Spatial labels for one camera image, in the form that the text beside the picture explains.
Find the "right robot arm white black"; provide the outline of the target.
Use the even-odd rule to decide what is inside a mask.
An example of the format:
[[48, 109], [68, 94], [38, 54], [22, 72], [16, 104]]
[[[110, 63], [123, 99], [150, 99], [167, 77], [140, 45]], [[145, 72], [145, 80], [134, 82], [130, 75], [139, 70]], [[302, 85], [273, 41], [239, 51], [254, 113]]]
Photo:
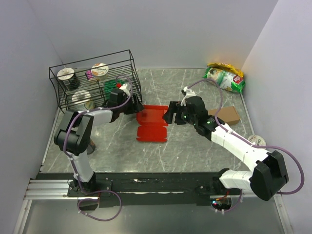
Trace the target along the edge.
[[256, 148], [235, 136], [224, 121], [208, 113], [201, 97], [189, 97], [184, 102], [171, 101], [163, 120], [168, 124], [192, 125], [199, 135], [222, 146], [248, 167], [248, 171], [226, 169], [222, 172], [213, 182], [213, 189], [218, 194], [229, 189], [250, 190], [268, 201], [289, 181], [281, 153]]

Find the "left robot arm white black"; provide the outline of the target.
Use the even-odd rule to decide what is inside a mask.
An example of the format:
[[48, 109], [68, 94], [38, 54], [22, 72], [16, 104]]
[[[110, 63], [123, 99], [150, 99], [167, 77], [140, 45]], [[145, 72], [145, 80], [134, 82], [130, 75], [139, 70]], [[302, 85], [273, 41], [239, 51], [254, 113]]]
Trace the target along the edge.
[[74, 185], [86, 196], [97, 190], [96, 173], [87, 156], [94, 126], [112, 123], [121, 114], [131, 115], [144, 109], [130, 84], [110, 92], [103, 107], [92, 110], [67, 110], [54, 136], [54, 144], [63, 151], [73, 168]]

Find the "red paper box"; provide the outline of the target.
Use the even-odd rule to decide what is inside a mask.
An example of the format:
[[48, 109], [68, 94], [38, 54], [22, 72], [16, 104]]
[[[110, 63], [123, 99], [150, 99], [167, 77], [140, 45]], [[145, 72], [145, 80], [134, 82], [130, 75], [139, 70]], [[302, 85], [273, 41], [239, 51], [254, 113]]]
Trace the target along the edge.
[[144, 110], [136, 114], [139, 124], [137, 128], [137, 141], [164, 143], [167, 141], [167, 126], [163, 115], [167, 112], [168, 106], [144, 105]]

